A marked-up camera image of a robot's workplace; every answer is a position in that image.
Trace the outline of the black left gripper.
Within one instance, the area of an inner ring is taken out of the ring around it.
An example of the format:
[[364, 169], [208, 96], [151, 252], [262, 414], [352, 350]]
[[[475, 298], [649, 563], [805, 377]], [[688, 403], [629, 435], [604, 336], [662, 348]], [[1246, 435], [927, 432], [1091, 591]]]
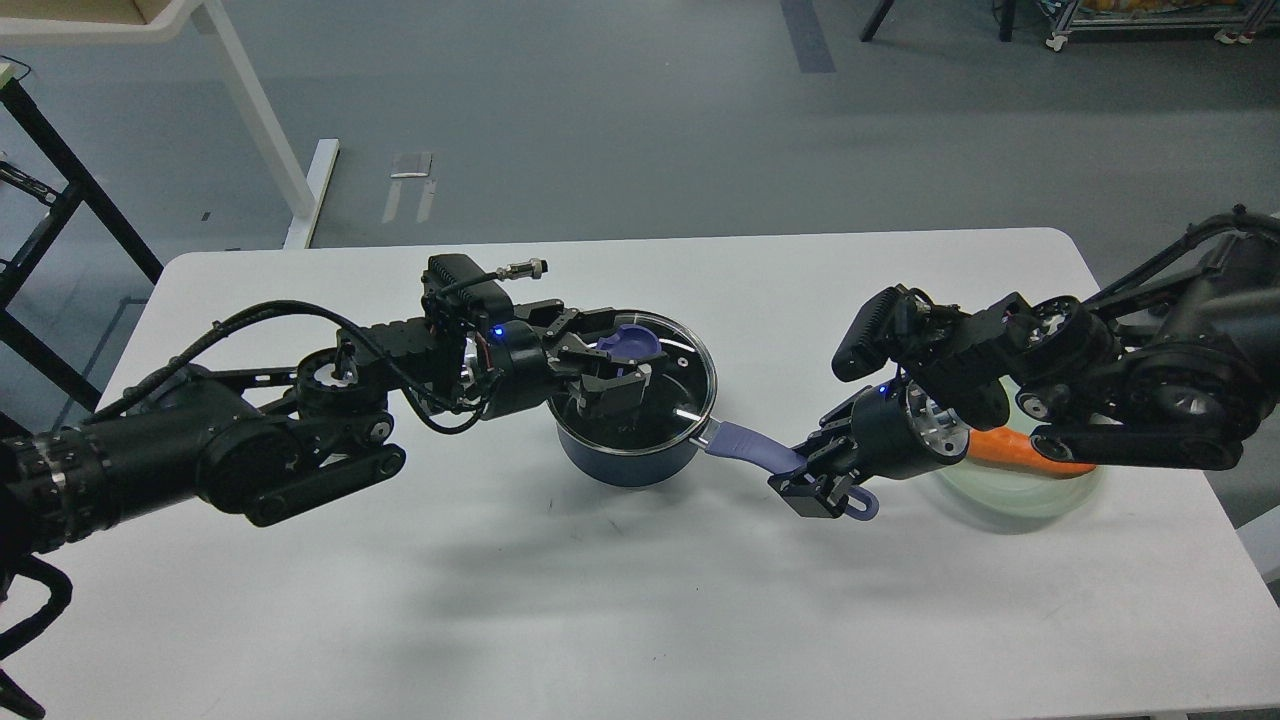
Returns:
[[[566, 391], [588, 420], [639, 409], [646, 397], [652, 364], [666, 364], [657, 333], [635, 311], [571, 307], [540, 302], [540, 331], [511, 320], [466, 334], [462, 398], [483, 420], [538, 407]], [[570, 377], [557, 366], [622, 366], [604, 377]]]

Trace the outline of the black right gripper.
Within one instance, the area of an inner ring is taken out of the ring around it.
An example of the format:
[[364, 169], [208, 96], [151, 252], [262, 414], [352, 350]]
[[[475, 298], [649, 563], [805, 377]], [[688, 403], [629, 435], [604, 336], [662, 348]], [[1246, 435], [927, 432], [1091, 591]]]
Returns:
[[865, 386], [841, 401], [805, 438], [806, 451], [855, 445], [854, 468], [819, 470], [803, 462], [774, 474], [768, 486], [801, 518], [874, 519], [878, 497], [865, 477], [906, 480], [963, 461], [970, 427], [940, 407], [914, 382]]

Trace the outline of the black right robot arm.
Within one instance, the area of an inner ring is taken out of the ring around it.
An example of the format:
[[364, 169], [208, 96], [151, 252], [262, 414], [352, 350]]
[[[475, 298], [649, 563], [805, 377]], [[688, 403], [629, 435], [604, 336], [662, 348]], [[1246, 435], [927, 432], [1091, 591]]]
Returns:
[[828, 411], [772, 489], [808, 518], [872, 519], [873, 477], [909, 479], [978, 455], [1012, 411], [1030, 457], [1221, 471], [1277, 406], [1275, 217], [1243, 206], [1190, 225], [1088, 299], [1011, 293], [969, 313], [891, 286], [869, 299], [831, 366], [893, 377]]

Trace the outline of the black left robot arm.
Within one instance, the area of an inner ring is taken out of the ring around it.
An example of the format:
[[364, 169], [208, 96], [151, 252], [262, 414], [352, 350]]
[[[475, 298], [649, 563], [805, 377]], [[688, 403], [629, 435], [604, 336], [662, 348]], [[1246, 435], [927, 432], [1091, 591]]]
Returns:
[[[335, 343], [293, 368], [196, 363], [279, 316], [326, 319]], [[456, 436], [558, 395], [591, 419], [630, 413], [668, 361], [657, 336], [620, 311], [557, 300], [428, 300], [420, 318], [370, 327], [301, 301], [247, 307], [79, 425], [3, 439], [3, 587], [23, 577], [49, 592], [3, 632], [3, 655], [68, 607], [69, 577], [44, 560], [65, 544], [189, 498], [270, 527], [390, 479], [407, 459], [389, 441], [393, 393], [425, 427]]]

